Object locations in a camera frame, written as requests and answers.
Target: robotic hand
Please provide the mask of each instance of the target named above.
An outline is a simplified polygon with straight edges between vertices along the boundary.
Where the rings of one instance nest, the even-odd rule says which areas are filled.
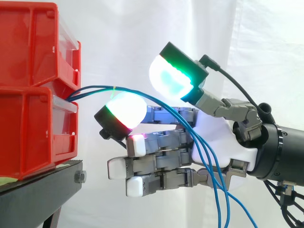
[[[237,99],[220,100],[204,90],[201,85],[208,75],[207,67],[227,77],[249,102]],[[221,168],[221,170],[215,169],[215,161],[211,159],[217,180],[219,180],[217,171],[221,171],[228,189],[232,176],[246,177],[246,174],[249,174],[257,177],[264,181],[272,197],[281,207],[282,215],[288,225],[292,228],[304,227],[304,223],[296,220],[287,210],[288,206],[295,205],[304,211],[294,201],[296,197],[304,199],[304,196],[293,189],[295,185],[304,186],[303,131],[276,125],[270,106],[266,103],[257,105],[238,82],[212,59],[203,56],[199,61],[194,62],[171,43],[168,43],[152,63],[150,80],[154,88],[163,95],[174,95],[198,108],[198,110],[174,109],[213,148]],[[93,87],[103,89],[69,97],[68,100],[74,101],[96,92],[115,89],[113,86],[87,88]],[[119,90],[141,93],[121,87]],[[143,93],[141,95],[155,101],[151,96]],[[141,103],[135,99],[134,97],[129,100],[132,104]],[[194,187],[198,184],[213,187],[213,178],[210,177],[206,167],[198,171],[182,168],[192,163],[200,165],[203,163],[198,148],[193,146],[193,139],[188,133],[190,128],[177,127],[170,131],[129,135],[132,131],[131,127],[124,125],[123,121],[118,121],[115,115],[120,116],[124,121],[126,118],[132,118],[132,115],[127,116],[119,111],[110,114],[110,106],[102,108],[95,115],[95,119],[103,127],[100,132],[103,138],[113,138],[127,149],[127,157],[108,161],[109,178],[126,179],[127,196],[142,197],[158,190]],[[123,101],[120,102],[120,106],[124,106],[124,110],[128,109]],[[143,107],[144,113],[140,114],[143,115],[142,123],[180,124],[162,107],[148,106],[147,109],[145,105]],[[233,128],[227,120],[234,121]],[[121,142],[125,137],[126,145]],[[278,185],[275,186],[268,180],[277,181]]]
[[[240,145],[227,120],[188,107],[174,109],[214,149],[223,168],[227,188],[231,176],[246,177],[246,171],[253,170],[257,149]],[[142,123],[179,124],[166,110],[152,106],[147,107]],[[192,138],[183,128],[131,135],[126,138],[126,145],[127,157],[108,161],[108,176],[110,179],[126,179],[126,195],[129,197],[198,184],[212,187],[211,177],[205,168],[198,171],[181,168],[191,163],[202,165]]]

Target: robot finger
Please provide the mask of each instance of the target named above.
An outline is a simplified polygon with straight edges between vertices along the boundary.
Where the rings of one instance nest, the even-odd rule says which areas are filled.
[[[126,138],[129,157],[143,157],[147,154],[178,148],[192,148],[193,139],[185,129],[130,135]]]
[[[129,179],[159,171],[171,171],[191,164],[191,149],[162,151],[144,157],[119,157],[108,161],[109,179]]]
[[[191,126],[195,125],[198,110],[190,107],[173,107]],[[179,121],[162,107],[147,106],[147,114],[142,124],[176,124]]]
[[[208,177],[198,175],[190,168],[161,171],[148,175],[134,176],[126,180],[126,195],[142,197],[154,194],[158,190],[194,187],[198,184],[207,185]]]

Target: white fabric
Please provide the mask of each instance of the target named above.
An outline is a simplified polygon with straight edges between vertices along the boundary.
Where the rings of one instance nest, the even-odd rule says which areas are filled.
[[[82,86],[115,85],[164,99],[149,82],[149,65],[168,41],[193,59],[208,54],[248,90],[256,102],[272,105],[276,121],[304,130],[303,4],[289,0],[55,0],[61,16],[82,42]],[[243,98],[210,71],[205,88],[222,97]],[[79,159],[87,182],[61,210],[59,228],[215,228],[213,190],[180,188],[132,199],[125,182],[108,180],[106,161],[125,155],[103,140],[94,114],[110,93],[79,101]],[[183,102],[168,102],[185,106]],[[135,133],[173,126],[142,125]],[[259,227],[285,228],[279,207],[263,183],[248,178],[232,193]],[[225,202],[220,193],[223,223]],[[231,203],[229,227],[252,227],[239,205]]]

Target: red plastic bin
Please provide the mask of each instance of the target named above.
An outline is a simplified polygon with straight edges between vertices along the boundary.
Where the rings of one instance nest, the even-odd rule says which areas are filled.
[[[77,156],[77,104],[44,87],[0,87],[0,177],[23,179]]]
[[[80,88],[80,43],[49,2],[0,1],[0,86]]]

